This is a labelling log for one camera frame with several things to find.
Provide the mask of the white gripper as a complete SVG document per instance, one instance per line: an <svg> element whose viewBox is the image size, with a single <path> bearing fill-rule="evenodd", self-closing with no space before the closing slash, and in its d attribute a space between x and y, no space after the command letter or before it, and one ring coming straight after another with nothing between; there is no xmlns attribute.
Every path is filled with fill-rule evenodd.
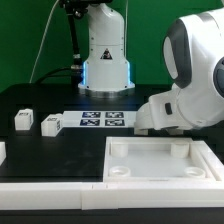
<svg viewBox="0 0 224 224"><path fill-rule="evenodd" d="M149 97L136 113L134 126L137 129L155 129L187 127L187 122L178 111L176 97L178 92L170 90Z"/></svg>

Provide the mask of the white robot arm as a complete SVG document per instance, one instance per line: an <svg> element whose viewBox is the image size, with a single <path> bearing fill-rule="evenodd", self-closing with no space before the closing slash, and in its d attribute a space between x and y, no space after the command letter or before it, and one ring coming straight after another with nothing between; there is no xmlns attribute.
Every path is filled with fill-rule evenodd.
<svg viewBox="0 0 224 224"><path fill-rule="evenodd" d="M87 13L90 53L78 88L108 98L132 91L124 19L104 3L89 6ZM172 89L149 97L135 127L190 130L224 120L224 3L221 9L178 18L167 31L163 56Z"/></svg>

